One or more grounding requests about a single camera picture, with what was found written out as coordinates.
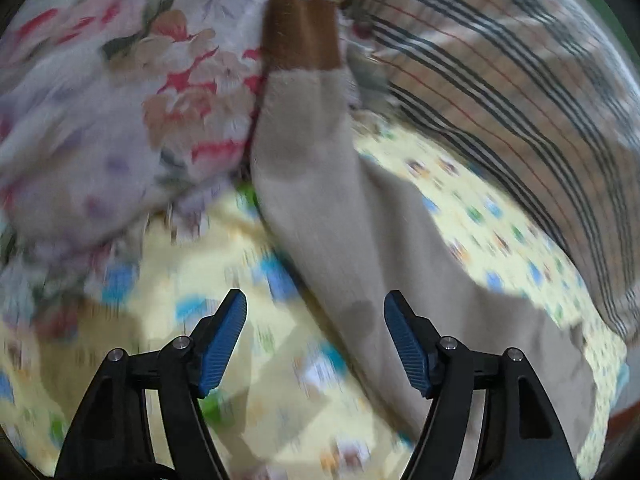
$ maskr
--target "striped blanket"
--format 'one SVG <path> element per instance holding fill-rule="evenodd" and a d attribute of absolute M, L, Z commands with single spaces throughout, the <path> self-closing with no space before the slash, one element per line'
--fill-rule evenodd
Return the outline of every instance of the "striped blanket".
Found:
<path fill-rule="evenodd" d="M 638 339 L 640 92 L 584 3 L 366 8 L 406 115 L 510 192 L 572 258 L 604 321 Z"/>

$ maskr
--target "metal screw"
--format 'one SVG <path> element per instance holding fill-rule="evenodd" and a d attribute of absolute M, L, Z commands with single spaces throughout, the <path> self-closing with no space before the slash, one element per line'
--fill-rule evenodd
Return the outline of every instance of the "metal screw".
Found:
<path fill-rule="evenodd" d="M 444 336 L 440 340 L 440 344 L 445 350 L 455 350 L 458 348 L 458 340 L 455 337 L 451 337 L 450 335 Z"/>
<path fill-rule="evenodd" d="M 507 357 L 512 361 L 522 361 L 524 359 L 524 354 L 517 348 L 509 348 L 507 350 Z"/>
<path fill-rule="evenodd" d="M 114 348 L 107 354 L 107 359 L 113 363 L 117 363 L 120 359 L 122 359 L 124 355 L 124 350 L 122 348 Z"/>
<path fill-rule="evenodd" d="M 177 350 L 184 350 L 191 344 L 191 339 L 185 335 L 179 335 L 173 341 L 171 341 L 171 345 Z"/>

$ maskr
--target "yellow patterned fabric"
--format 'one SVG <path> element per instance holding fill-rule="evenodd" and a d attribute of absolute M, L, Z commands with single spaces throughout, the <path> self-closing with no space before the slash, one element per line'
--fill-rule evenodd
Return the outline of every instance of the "yellow patterned fabric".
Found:
<path fill-rule="evenodd" d="M 419 187 L 473 279 L 530 297 L 561 328 L 582 322 L 598 393 L 577 465 L 592 476 L 625 345 L 598 316 L 574 265 L 503 192 L 433 141 L 399 125 L 382 133 L 363 126 L 356 145 Z M 411 443 L 364 396 L 321 308 L 283 265 L 250 187 L 218 200 L 200 232 L 172 243 L 164 224 L 151 222 L 126 306 L 85 309 L 72 338 L 52 341 L 0 324 L 0 420 L 18 451 L 51 474 L 66 427 L 111 348 L 159 349 L 239 287 L 248 319 L 221 386 L 201 404 L 232 478 L 400 478 Z M 157 398 L 148 403 L 156 457 L 170 464 Z"/>

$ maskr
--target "beige sock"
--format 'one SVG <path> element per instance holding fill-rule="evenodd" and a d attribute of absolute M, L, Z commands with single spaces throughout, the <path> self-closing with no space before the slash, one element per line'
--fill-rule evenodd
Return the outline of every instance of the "beige sock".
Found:
<path fill-rule="evenodd" d="M 429 403 L 409 386 L 383 319 L 384 297 L 397 288 L 416 314 L 472 350 L 521 348 L 575 456 L 593 418 L 589 365 L 543 310 L 476 285 L 450 255 L 417 188 L 358 156 L 332 3 L 272 0 L 264 28 L 270 72 L 252 147 L 260 211 L 367 386 L 417 437 Z M 477 400 L 456 478 L 468 478 L 474 463 Z"/>

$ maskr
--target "cloth pile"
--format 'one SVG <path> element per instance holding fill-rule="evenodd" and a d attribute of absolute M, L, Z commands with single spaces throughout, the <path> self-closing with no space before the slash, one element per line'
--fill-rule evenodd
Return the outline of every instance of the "cloth pile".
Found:
<path fill-rule="evenodd" d="M 117 306 L 148 215 L 173 202 L 197 234 L 198 211 L 248 153 L 264 220 L 372 397 L 412 437 L 429 405 L 383 322 L 396 288 L 474 350 L 521 348 L 577 454 L 594 403 L 578 328 L 476 285 L 418 190 L 358 156 L 336 18 L 331 0 L 75 0 L 5 35 L 3 319 L 60 335 L 85 296 Z M 469 475 L 481 416 L 477 398 L 457 478 Z"/>

